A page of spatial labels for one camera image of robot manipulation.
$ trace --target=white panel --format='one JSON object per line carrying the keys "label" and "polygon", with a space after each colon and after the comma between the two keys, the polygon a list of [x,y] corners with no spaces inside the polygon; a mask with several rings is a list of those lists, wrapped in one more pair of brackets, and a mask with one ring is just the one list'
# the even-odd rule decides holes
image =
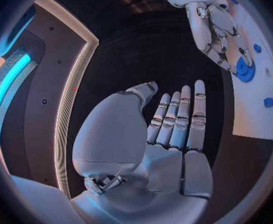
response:
{"label": "white panel", "polygon": [[[260,28],[242,6],[232,2],[229,2],[229,5],[229,10],[242,31],[256,65],[255,77],[248,83],[232,75],[235,97],[233,134],[273,139],[273,107],[264,106],[265,98],[273,98],[273,53]],[[236,65],[240,53],[231,38],[229,41],[227,58],[231,64]],[[261,46],[261,53],[254,50],[255,43]],[[269,74],[266,74],[266,68],[269,69]]]}

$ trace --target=blue light strip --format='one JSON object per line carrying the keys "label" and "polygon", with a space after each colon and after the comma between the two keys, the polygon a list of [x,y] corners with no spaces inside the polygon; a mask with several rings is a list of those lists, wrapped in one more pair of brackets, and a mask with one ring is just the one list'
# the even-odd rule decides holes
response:
{"label": "blue light strip", "polygon": [[15,80],[17,75],[21,72],[21,70],[31,61],[31,58],[29,55],[25,54],[23,57],[21,57],[14,66],[8,71],[6,76],[3,78],[1,84],[0,84],[0,104],[3,100],[3,97],[5,96],[8,88],[12,84],[12,82]]}

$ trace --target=light strip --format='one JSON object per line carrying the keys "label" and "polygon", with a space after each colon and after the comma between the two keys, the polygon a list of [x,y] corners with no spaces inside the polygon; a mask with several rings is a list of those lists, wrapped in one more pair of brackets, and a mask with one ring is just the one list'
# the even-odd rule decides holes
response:
{"label": "light strip", "polygon": [[1,84],[0,84],[0,104],[3,100],[3,97],[5,96],[5,93],[7,92],[8,88],[12,84],[12,82],[15,80],[17,75],[21,72],[21,70],[31,61],[31,58],[29,55],[25,54],[23,57],[21,57],[14,66],[8,71],[6,76],[3,78]]}

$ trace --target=blue disc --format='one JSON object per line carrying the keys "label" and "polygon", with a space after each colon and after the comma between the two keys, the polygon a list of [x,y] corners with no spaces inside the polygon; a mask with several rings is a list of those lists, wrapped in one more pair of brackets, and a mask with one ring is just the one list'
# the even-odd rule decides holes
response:
{"label": "blue disc", "polygon": [[236,76],[243,82],[249,82],[252,80],[256,73],[256,66],[252,61],[252,66],[248,66],[242,57],[237,62],[237,74]]}

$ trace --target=robotic hand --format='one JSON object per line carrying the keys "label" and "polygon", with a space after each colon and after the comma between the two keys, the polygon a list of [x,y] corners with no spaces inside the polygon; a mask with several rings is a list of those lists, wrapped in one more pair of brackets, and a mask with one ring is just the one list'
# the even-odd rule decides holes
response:
{"label": "robotic hand", "polygon": [[147,129],[141,111],[157,89],[157,84],[150,82],[113,94],[83,123],[73,147],[73,164],[93,194],[142,176],[146,180],[142,188],[148,193],[180,192],[210,198],[212,175],[201,153],[206,122],[204,83],[195,83],[187,142],[190,87],[175,92],[171,100],[164,94]]}
{"label": "robotic hand", "polygon": [[234,40],[245,64],[248,67],[254,65],[240,29],[228,11],[226,0],[168,1],[175,7],[186,8],[196,46],[217,65],[237,74],[237,67],[229,64],[225,55],[228,36]]}

